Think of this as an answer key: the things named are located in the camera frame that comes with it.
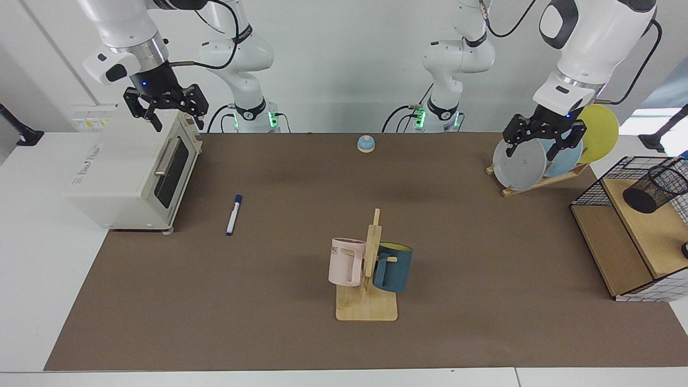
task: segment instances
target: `oven window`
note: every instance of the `oven window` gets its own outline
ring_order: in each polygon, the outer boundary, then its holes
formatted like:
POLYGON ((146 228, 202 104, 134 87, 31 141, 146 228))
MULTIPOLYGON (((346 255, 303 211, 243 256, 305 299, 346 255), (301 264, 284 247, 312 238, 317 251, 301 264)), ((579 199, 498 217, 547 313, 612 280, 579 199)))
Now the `oven window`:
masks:
POLYGON ((174 193, 177 191, 179 180, 182 178, 184 166, 188 159, 189 149, 184 144, 184 141, 181 141, 177 152, 174 153, 174 159, 167 175, 161 176, 158 179, 158 185, 155 186, 155 196, 166 209, 170 208, 172 197, 174 197, 174 193))

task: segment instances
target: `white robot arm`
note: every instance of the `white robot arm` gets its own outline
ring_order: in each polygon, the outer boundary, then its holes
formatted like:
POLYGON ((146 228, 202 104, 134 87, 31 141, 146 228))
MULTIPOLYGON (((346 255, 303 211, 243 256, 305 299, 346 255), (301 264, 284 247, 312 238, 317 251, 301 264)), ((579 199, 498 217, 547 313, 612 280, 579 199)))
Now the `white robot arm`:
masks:
POLYGON ((148 15, 149 9, 200 10, 208 0, 78 0, 86 16, 98 28, 103 45, 84 61, 86 70, 105 84, 129 77, 134 87, 124 98, 136 118, 162 125, 155 109, 178 109, 200 118, 208 111, 198 85, 182 88, 170 66, 166 41, 148 15), (148 102, 144 108, 139 98, 148 102))
MULTIPOLYGON (((458 106, 464 90, 459 74, 485 72, 495 62, 495 48, 487 39, 487 26, 478 0, 458 0, 454 29, 461 40, 430 43, 423 54, 423 66, 435 81, 432 94, 423 107, 420 132, 446 132, 456 128, 458 106)), ((487 1, 488 9, 492 1, 487 1)))
MULTIPOLYGON (((237 110, 236 125, 239 132, 279 132, 275 118, 277 106, 263 95, 258 79, 249 74, 267 70, 275 61, 270 44, 253 32, 244 11, 243 0, 222 0, 236 10, 239 22, 238 39, 222 39, 203 43, 199 56, 210 65, 220 66, 231 55, 234 45, 239 45, 234 61, 224 69, 209 69, 229 85, 237 110)), ((235 22, 226 9, 210 4, 211 20, 208 22, 222 32, 231 31, 234 36, 235 22)))
POLYGON ((534 138, 556 140, 549 160, 562 149, 576 147, 585 132, 578 116, 656 23, 656 8, 656 0, 552 0, 542 14, 540 32, 547 44, 561 51, 561 60, 535 93, 533 116, 517 114, 504 130, 504 140, 512 145, 507 155, 534 138))

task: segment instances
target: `cable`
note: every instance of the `cable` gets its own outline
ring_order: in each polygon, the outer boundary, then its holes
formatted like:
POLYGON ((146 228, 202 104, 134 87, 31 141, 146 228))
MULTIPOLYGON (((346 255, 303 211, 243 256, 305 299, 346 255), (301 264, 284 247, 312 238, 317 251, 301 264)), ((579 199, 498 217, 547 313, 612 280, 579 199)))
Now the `cable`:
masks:
POLYGON ((225 114, 224 116, 222 116, 222 118, 219 120, 219 129, 222 130, 222 133, 226 133, 226 132, 224 131, 224 119, 227 118, 227 117, 232 117, 232 118, 234 118, 235 116, 234 116, 233 113, 225 114))
MULTIPOLYGON (((430 87, 428 87, 428 90, 425 91, 425 94, 423 94, 423 97, 420 99, 420 102, 418 102, 419 105, 423 104, 423 101, 425 101, 426 97, 428 97, 428 95, 430 94, 430 90, 432 90, 434 85, 435 85, 435 83, 430 84, 430 87)), ((413 117, 409 117, 409 119, 406 121, 406 126, 404 127, 404 133, 406 133, 406 131, 409 129, 409 124, 411 123, 411 119, 413 119, 413 117)))
POLYGON ((387 124, 392 120, 392 118, 398 113, 401 112, 404 109, 413 109, 412 105, 403 105, 400 107, 397 107, 390 115, 387 117, 387 120, 385 121, 385 124, 383 125, 383 133, 385 133, 385 129, 387 129, 387 124))
POLYGON ((649 54, 647 55, 647 58, 645 58, 645 61, 643 62, 643 65, 641 66, 640 70, 638 70, 638 74, 636 74, 636 77, 633 79, 633 82, 631 82, 631 85, 628 87, 628 91, 626 91, 626 94, 623 96, 622 99, 612 102, 610 100, 597 100, 595 103, 598 103, 600 105, 620 105, 626 101, 629 95, 631 95, 631 92, 633 89, 636 87, 636 83, 638 83, 638 80, 640 79, 641 75, 643 75, 643 71, 645 71, 645 67, 649 63, 650 59, 652 59, 652 56, 654 56, 655 51, 657 51, 657 48, 659 47, 659 44, 662 42, 662 25, 655 19, 652 19, 652 25, 657 27, 657 40, 654 42, 654 46, 652 46, 652 50, 650 50, 649 54))
POLYGON ((287 117, 287 115, 284 113, 275 113, 275 116, 276 117, 284 117, 284 119, 287 120, 287 130, 289 131, 289 133, 291 133, 292 127, 289 125, 289 117, 287 117))
POLYGON ((399 133, 399 129, 401 128, 401 123, 404 122, 404 118, 408 118, 408 119, 409 119, 408 122, 411 122, 411 119, 412 119, 413 117, 416 117, 416 118, 417 118, 417 116, 416 116, 415 114, 408 114, 408 115, 406 115, 406 116, 403 116, 403 117, 399 120, 399 123, 396 125, 396 132, 395 132, 395 133, 399 133))
POLYGON ((211 132, 211 128, 213 127, 215 119, 217 118, 217 116, 219 116, 220 112, 225 109, 234 109, 234 104, 220 106, 220 108, 217 111, 215 111, 215 114, 213 114, 213 117, 211 118, 211 121, 208 124, 208 131, 206 133, 211 132))
POLYGON ((211 70, 222 70, 229 66, 230 63, 234 60, 234 57, 237 54, 237 47, 239 46, 238 42, 239 41, 239 18, 237 17, 237 13, 230 7, 228 4, 223 3, 220 0, 208 0, 209 3, 215 3, 215 4, 220 4, 221 6, 227 8, 229 12, 232 12, 232 17, 234 18, 234 27, 236 34, 234 35, 234 47, 232 48, 232 54, 229 56, 229 60, 227 63, 223 64, 222 66, 213 66, 213 65, 207 65, 205 63, 198 63, 195 61, 186 61, 186 62, 170 62, 170 66, 172 67, 183 67, 183 66, 199 66, 199 67, 205 67, 206 69, 211 69, 211 70))
POLYGON ((200 14, 200 12, 198 12, 197 10, 194 10, 194 12, 196 12, 196 16, 198 16, 199 18, 201 18, 201 20, 203 20, 203 23, 205 23, 208 27, 214 29, 216 32, 219 32, 220 34, 226 34, 225 31, 221 31, 219 28, 217 28, 217 27, 215 27, 214 25, 208 23, 208 21, 200 14))
POLYGON ((523 23, 523 20, 526 18, 526 16, 528 16, 528 13, 530 12, 530 10, 533 8, 535 3, 537 2, 537 0, 533 0, 530 3, 528 8, 526 8, 526 11, 523 13, 521 18, 516 23, 516 25, 514 25, 514 27, 509 32, 507 32, 506 34, 498 34, 492 29, 492 26, 490 25, 490 17, 488 15, 487 6, 485 5, 484 0, 478 0, 478 1, 480 2, 480 10, 482 11, 482 18, 483 18, 483 20, 485 20, 485 24, 487 25, 487 29, 490 30, 490 33, 497 38, 506 38, 507 36, 513 34, 514 31, 516 31, 516 29, 521 25, 521 23, 523 23))
POLYGON ((461 128, 464 126, 464 121, 466 120, 465 113, 459 113, 459 116, 461 116, 461 123, 459 124, 459 129, 456 129, 457 132, 461 132, 461 128))

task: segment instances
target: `wire basket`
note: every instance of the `wire basket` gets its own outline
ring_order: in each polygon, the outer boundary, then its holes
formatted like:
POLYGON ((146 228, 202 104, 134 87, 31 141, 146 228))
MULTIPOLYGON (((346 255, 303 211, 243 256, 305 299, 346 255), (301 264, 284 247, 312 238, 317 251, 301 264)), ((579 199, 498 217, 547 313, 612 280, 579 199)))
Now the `wire basket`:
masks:
POLYGON ((688 194, 688 180, 680 172, 657 165, 623 192, 623 199, 634 210, 654 213, 674 198, 688 194))

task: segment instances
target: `white wall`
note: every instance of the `white wall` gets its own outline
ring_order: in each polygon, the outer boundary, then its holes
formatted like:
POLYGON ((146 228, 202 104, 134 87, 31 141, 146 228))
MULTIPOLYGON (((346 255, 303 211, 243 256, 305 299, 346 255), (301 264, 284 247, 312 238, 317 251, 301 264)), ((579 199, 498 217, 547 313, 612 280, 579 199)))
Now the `white wall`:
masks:
POLYGON ((70 105, 92 100, 22 1, 0 5, 0 101, 34 129, 70 132, 70 105))
MULTIPOLYGON (((127 81, 105 87, 91 80, 81 67, 99 40, 76 1, 22 1, 98 101, 120 102, 127 81)), ((559 58, 537 29, 547 3, 540 0, 511 37, 492 38, 497 62, 490 72, 463 77, 466 91, 460 109, 467 114, 464 128, 501 131, 513 114, 532 113, 532 95, 559 58)), ((529 0, 495 2, 494 28, 510 28, 528 4, 529 0)), ((393 108, 418 102, 430 84, 431 77, 420 62, 425 46, 434 40, 456 38, 451 26, 455 0, 247 0, 245 7, 256 32, 273 44, 277 54, 275 66, 259 74, 264 91, 289 115, 297 132, 380 130, 393 108)), ((633 96, 624 106, 614 108, 622 121, 686 57, 685 13, 685 0, 660 2, 658 18, 665 27, 665 41, 633 96)), ((172 60, 196 59, 198 45, 219 36, 192 12, 152 14, 163 36, 171 41, 172 60)), ((14 50, 25 47, 25 38, 15 39, 5 43, 14 50)), ((604 97, 618 98, 625 91, 653 42, 654 32, 650 32, 619 68, 604 97)), ((211 111, 232 101, 228 88, 203 69, 184 68, 178 75, 183 85, 196 82, 202 86, 211 111)), ((57 105, 63 103, 51 99, 57 105)))
POLYGON ((0 118, 0 165, 5 162, 7 157, 14 150, 15 144, 19 136, 10 124, 3 118, 0 118))

